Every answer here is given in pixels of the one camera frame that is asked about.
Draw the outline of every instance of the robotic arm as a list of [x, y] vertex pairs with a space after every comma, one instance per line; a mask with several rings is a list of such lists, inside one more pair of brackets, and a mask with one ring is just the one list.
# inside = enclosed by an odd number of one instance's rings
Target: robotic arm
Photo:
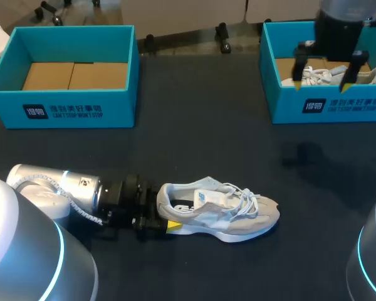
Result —
[[329, 61], [348, 61], [350, 65], [340, 84], [345, 92], [356, 81], [357, 74], [369, 59], [367, 51], [357, 50], [364, 26], [376, 26], [376, 0], [321, 0], [315, 21], [315, 41], [299, 43], [295, 49], [292, 77], [297, 90], [309, 56]]

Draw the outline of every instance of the shoe tongue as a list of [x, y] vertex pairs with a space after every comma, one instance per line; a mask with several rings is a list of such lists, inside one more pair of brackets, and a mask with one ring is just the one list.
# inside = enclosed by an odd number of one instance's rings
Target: shoe tongue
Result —
[[331, 69], [330, 74], [334, 77], [335, 75], [345, 73], [346, 70], [347, 70], [346, 66], [339, 66], [339, 67]]
[[202, 207], [205, 203], [214, 203], [231, 209], [239, 204], [239, 199], [234, 197], [226, 197], [224, 193], [219, 191], [211, 191], [205, 189], [196, 189], [194, 191], [194, 209]]

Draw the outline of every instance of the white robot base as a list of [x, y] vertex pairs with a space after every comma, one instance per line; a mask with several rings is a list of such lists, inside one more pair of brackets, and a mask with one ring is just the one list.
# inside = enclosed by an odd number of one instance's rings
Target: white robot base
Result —
[[0, 181], [0, 300], [94, 301], [97, 290], [88, 250]]
[[359, 234], [346, 276], [353, 301], [376, 301], [376, 205]]

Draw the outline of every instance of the shoe box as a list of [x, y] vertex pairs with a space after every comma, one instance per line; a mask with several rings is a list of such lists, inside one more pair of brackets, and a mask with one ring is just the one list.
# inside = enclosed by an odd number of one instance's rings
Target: shoe box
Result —
[[[314, 40], [314, 22], [265, 23], [261, 39], [259, 69], [274, 124], [376, 121], [376, 85], [352, 85], [340, 93], [338, 85], [283, 87], [291, 78], [294, 49], [299, 42]], [[369, 51], [368, 65], [376, 68], [376, 28], [364, 28], [357, 46]], [[332, 69], [348, 63], [310, 58], [313, 69]]]
[[0, 118], [8, 129], [133, 127], [138, 71], [133, 26], [16, 28]]

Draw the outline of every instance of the cardboard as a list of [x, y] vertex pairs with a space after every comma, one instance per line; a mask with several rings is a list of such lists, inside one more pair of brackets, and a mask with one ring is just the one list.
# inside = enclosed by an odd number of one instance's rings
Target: cardboard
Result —
[[23, 90], [67, 90], [74, 63], [32, 63]]
[[[276, 65], [277, 69], [280, 74], [281, 80], [285, 80], [287, 78], [291, 78], [291, 71], [294, 66], [295, 59], [294, 58], [277, 58]], [[327, 69], [331, 70], [333, 68], [339, 66], [349, 66], [348, 62], [344, 61], [328, 61], [325, 58], [309, 58], [307, 66], [311, 66], [314, 70], [316, 69]], [[368, 64], [365, 64], [361, 67], [360, 72], [370, 72], [370, 67]]]
[[75, 63], [70, 90], [125, 89], [128, 63]]

